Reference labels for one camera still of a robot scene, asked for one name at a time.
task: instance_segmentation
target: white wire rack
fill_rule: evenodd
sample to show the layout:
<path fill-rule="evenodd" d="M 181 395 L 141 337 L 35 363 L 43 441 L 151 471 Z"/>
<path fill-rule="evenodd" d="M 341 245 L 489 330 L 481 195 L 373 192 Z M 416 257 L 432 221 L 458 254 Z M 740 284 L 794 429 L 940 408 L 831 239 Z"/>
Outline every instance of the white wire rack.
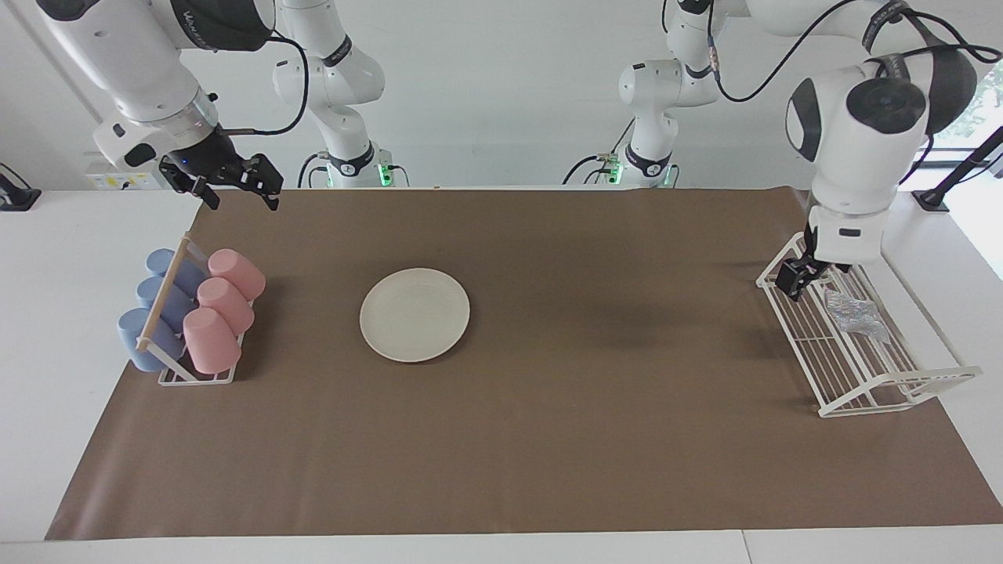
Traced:
<path fill-rule="evenodd" d="M 756 285 L 766 293 L 804 370 L 820 416 L 901 411 L 982 373 L 978 366 L 922 369 L 860 266 L 846 274 L 828 269 L 805 288 L 800 300 L 791 301 L 776 287 L 776 273 L 784 259 L 799 257 L 803 251 L 803 235 L 794 235 Z M 891 342 L 839 330 L 825 308 L 826 288 L 877 304 Z"/>

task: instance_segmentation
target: white wall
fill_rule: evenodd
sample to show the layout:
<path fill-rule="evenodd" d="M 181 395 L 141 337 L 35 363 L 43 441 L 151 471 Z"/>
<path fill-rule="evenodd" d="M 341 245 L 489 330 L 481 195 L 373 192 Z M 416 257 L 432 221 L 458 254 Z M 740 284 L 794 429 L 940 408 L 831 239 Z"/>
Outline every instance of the white wall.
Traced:
<path fill-rule="evenodd" d="M 89 104 L 99 111 L 110 107 L 44 31 L 33 0 L 3 1 L 24 14 Z M 913 5 L 946 16 L 973 42 L 998 39 L 994 27 L 1003 8 L 997 0 Z M 356 45 L 380 61 L 387 76 L 383 98 L 360 107 L 370 134 L 393 152 L 415 185 L 560 182 L 581 157 L 609 150 L 630 118 L 616 92 L 621 70 L 669 56 L 657 0 L 342 1 L 338 7 Z M 0 155 L 9 153 L 3 158 L 52 187 L 82 188 L 70 186 L 69 179 L 93 160 L 83 156 L 94 150 L 93 124 L 51 68 L 48 78 L 39 71 L 44 57 L 18 27 L 10 18 L 0 21 L 0 68 L 14 84 L 0 97 L 0 111 L 7 123 L 8 114 L 22 122 L 0 132 Z M 791 42 L 763 34 L 750 20 L 730 22 L 719 41 L 726 86 L 748 92 Z M 268 128 L 295 114 L 271 85 L 275 62 L 295 56 L 288 46 L 268 45 L 257 53 L 190 51 L 183 61 L 208 91 L 221 95 L 226 126 Z M 813 38 L 759 98 L 678 111 L 681 185 L 806 187 L 811 167 L 799 162 L 783 133 L 787 96 L 807 74 L 863 57 L 854 41 Z M 23 121 L 34 131 L 30 144 L 12 132 L 25 128 Z M 65 161 L 60 172 L 52 165 L 56 159 L 32 159 L 36 151 L 26 151 L 26 145 L 57 147 Z M 238 147 L 269 155 L 291 186 L 303 159 L 322 143 L 304 122 L 281 137 L 241 138 Z"/>

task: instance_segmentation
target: blue cup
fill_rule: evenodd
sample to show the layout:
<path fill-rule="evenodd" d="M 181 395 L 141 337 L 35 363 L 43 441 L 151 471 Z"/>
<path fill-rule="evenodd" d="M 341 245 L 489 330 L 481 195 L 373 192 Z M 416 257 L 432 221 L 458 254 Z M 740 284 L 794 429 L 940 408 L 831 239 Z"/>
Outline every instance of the blue cup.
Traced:
<path fill-rule="evenodd" d="M 135 299 L 139 302 L 139 307 L 146 309 L 153 308 L 153 301 L 156 293 L 163 285 L 162 276 L 151 276 L 139 283 L 135 289 Z M 172 284 L 168 290 L 168 299 L 163 302 L 163 309 L 160 310 L 160 319 L 166 322 L 168 327 L 176 333 L 181 333 L 185 326 L 185 316 L 195 311 L 195 303 L 177 285 Z"/>
<path fill-rule="evenodd" d="M 171 261 L 175 259 L 175 252 L 171 249 L 157 249 L 146 257 L 146 271 L 150 276 L 163 276 L 168 273 Z M 192 299 L 195 299 L 199 292 L 199 285 L 206 281 L 209 275 L 192 261 L 182 261 L 181 268 L 178 269 L 178 276 L 175 277 L 175 286 L 182 289 Z"/>
<path fill-rule="evenodd" d="M 153 353 L 148 350 L 139 352 L 135 349 L 135 341 L 142 334 L 142 326 L 146 323 L 148 315 L 149 310 L 142 307 L 126 311 L 118 318 L 118 336 L 121 337 L 122 344 L 125 345 L 125 350 L 128 351 L 129 358 L 132 359 L 136 368 L 143 372 L 159 372 L 166 367 L 159 358 L 153 356 Z M 175 335 L 163 319 L 156 320 L 152 340 L 175 360 L 181 358 L 185 352 L 185 344 Z"/>

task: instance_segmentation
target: white dish rack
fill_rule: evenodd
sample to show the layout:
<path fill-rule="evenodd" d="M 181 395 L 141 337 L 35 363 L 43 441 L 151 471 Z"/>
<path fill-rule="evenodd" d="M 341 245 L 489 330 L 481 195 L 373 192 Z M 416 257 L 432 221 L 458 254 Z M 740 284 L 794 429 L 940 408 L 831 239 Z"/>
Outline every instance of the white dish rack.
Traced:
<path fill-rule="evenodd" d="M 978 366 L 923 369 L 861 266 L 854 266 L 849 273 L 829 268 L 804 289 L 799 301 L 790 300 L 776 287 L 776 273 L 784 259 L 800 257 L 804 248 L 803 235 L 794 235 L 756 285 L 769 299 L 804 370 L 820 416 L 902 411 L 982 373 Z M 873 301 L 891 342 L 839 330 L 825 308 L 826 288 Z"/>
<path fill-rule="evenodd" d="M 206 275 L 209 275 L 209 259 L 206 257 L 206 254 L 192 242 L 190 234 L 186 233 L 185 236 L 182 237 L 181 243 L 178 244 L 178 249 L 175 251 L 175 257 L 171 261 L 171 265 L 168 267 L 168 272 L 163 275 L 163 284 L 160 286 L 159 292 L 156 293 L 156 299 L 153 300 L 153 305 L 150 307 L 149 315 L 146 317 L 146 324 L 142 327 L 142 333 L 140 333 L 139 338 L 136 339 L 135 349 L 139 352 L 148 351 L 166 366 L 166 368 L 160 370 L 159 377 L 157 378 L 157 382 L 160 385 L 191 386 L 230 383 L 234 381 L 234 373 L 237 371 L 237 364 L 234 364 L 233 367 L 225 372 L 220 372 L 218 374 L 203 374 L 191 366 L 188 346 L 186 346 L 182 352 L 182 357 L 175 360 L 153 341 L 152 336 L 153 331 L 156 328 L 156 321 L 160 317 L 160 312 L 163 311 L 163 305 L 168 301 L 168 290 L 171 288 L 171 285 L 175 283 L 175 278 L 178 276 L 178 271 L 181 269 L 182 262 L 186 259 L 202 269 Z M 242 348 L 244 346 L 244 335 L 245 333 L 241 333 L 237 336 L 237 344 Z"/>

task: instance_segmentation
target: robotic arm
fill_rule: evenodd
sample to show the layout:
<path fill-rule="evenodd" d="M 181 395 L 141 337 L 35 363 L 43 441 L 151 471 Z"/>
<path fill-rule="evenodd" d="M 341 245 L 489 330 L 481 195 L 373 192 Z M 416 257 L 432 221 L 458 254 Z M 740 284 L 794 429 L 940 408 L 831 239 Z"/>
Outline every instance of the robotic arm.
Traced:
<path fill-rule="evenodd" d="M 282 0 L 279 10 L 291 37 L 307 52 L 311 86 L 307 114 L 324 137 L 333 185 L 355 188 L 388 184 L 389 152 L 370 140 L 362 116 L 349 107 L 379 99 L 385 85 L 383 70 L 352 43 L 333 0 Z M 275 67 L 272 82 L 286 103 L 301 101 L 301 72 L 298 65 L 287 61 Z"/>
<path fill-rule="evenodd" d="M 957 118 L 974 95 L 968 58 L 958 49 L 937 49 L 944 42 L 899 0 L 678 3 L 668 38 L 677 59 L 645 61 L 621 77 L 621 97 L 637 119 L 623 150 L 623 178 L 657 185 L 678 130 L 665 110 L 717 99 L 719 69 L 708 25 L 713 36 L 724 18 L 748 16 L 776 35 L 857 39 L 872 58 L 804 79 L 787 105 L 787 138 L 816 174 L 807 250 L 783 264 L 777 286 L 796 300 L 829 265 L 849 269 L 878 259 L 888 210 L 917 148 Z"/>
<path fill-rule="evenodd" d="M 122 170 L 156 159 L 178 192 L 216 209 L 209 185 L 235 186 L 279 205 L 282 176 L 264 155 L 241 158 L 213 98 L 181 64 L 180 49 L 255 51 L 272 34 L 271 0 L 37 0 L 45 22 L 117 113 L 94 132 Z"/>

